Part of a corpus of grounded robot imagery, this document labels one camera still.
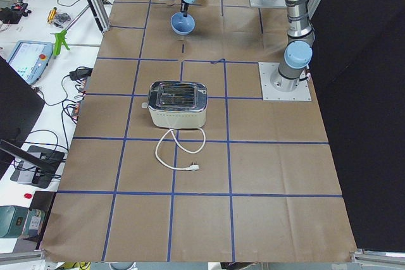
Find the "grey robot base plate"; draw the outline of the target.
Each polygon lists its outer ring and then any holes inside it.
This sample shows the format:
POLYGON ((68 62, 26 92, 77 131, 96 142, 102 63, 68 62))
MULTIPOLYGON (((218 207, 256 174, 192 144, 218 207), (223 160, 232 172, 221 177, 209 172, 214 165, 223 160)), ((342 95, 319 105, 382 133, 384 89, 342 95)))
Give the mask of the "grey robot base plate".
POLYGON ((264 101, 311 102, 308 80, 303 71, 297 79, 289 80, 279 74, 280 63, 259 62, 259 76, 264 101))

